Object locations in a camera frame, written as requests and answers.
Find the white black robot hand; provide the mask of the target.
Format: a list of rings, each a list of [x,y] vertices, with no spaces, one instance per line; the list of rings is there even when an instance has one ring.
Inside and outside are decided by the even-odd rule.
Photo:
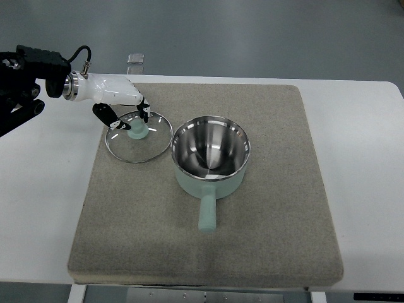
[[[131,129],[117,116],[112,105],[135,106],[145,123],[152,116],[146,98],[125,76],[92,73],[83,76],[73,71],[66,78],[62,96],[75,102],[93,100],[93,113],[110,129]]]

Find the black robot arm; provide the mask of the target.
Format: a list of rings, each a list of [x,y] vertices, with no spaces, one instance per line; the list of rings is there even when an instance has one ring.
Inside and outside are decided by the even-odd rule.
[[[45,81],[50,98],[64,90],[71,63],[58,52],[18,45],[1,53],[1,136],[39,115],[45,103],[38,98],[37,80]]]

